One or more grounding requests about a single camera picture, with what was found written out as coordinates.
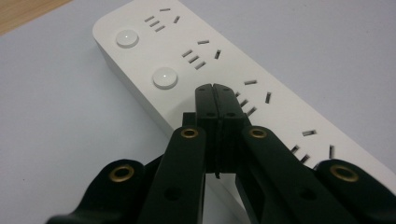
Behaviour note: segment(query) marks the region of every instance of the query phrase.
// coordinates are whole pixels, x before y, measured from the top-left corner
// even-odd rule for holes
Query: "wooden surface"
[[[0,0],[0,35],[71,0]]]

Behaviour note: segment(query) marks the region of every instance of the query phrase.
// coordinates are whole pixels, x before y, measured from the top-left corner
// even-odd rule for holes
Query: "gray desk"
[[[163,153],[92,37],[127,2],[73,1],[0,37],[0,223],[71,212],[106,164]],[[396,2],[182,2],[396,172]],[[238,223],[210,189],[205,223]]]

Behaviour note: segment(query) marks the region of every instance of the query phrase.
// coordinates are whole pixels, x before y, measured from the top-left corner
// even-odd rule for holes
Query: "electrical outlet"
[[[271,129],[304,165],[350,161],[396,192],[392,171],[178,1],[134,0],[100,19],[93,36],[107,64],[168,136],[184,112],[195,110],[194,90],[219,83],[234,90],[252,124]],[[248,220],[233,175],[206,182]]]

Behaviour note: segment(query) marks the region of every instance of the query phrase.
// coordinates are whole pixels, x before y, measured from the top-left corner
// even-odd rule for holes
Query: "black plastic part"
[[[247,211],[250,223],[259,224],[262,222],[265,196],[259,183],[254,179],[246,165],[241,165],[237,173],[235,185]]]
[[[261,218],[256,218],[260,223],[359,223],[270,130],[250,126],[242,135],[246,172],[265,197]],[[243,182],[244,173],[237,175]]]
[[[137,223],[202,223],[205,131],[174,131]]]
[[[206,84],[195,90],[196,125],[205,129],[206,172],[235,173],[238,163],[243,113],[233,90],[219,84]]]
[[[361,168],[346,161],[323,161],[317,178],[361,223],[396,223],[396,197]]]
[[[196,114],[194,112],[183,113],[183,124],[182,126],[195,126],[196,125]]]
[[[129,165],[130,179],[114,182],[110,173],[117,167]],[[138,161],[114,161],[91,182],[77,209],[66,216],[52,217],[47,224],[121,224],[131,221],[139,212],[139,187],[145,170]]]

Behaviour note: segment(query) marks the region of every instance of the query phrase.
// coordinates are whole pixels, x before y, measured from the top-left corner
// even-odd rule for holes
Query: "brass insert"
[[[198,131],[196,131],[195,129],[184,129],[183,131],[181,131],[181,136],[185,138],[194,138],[198,136]]]
[[[267,133],[264,130],[258,128],[250,129],[248,133],[255,138],[264,138],[267,136]]]
[[[337,178],[346,182],[356,182],[359,180],[358,174],[344,165],[335,164],[330,167],[330,172]]]
[[[116,183],[129,180],[132,176],[134,176],[134,168],[128,164],[120,165],[114,168],[110,175],[108,175],[111,181]]]

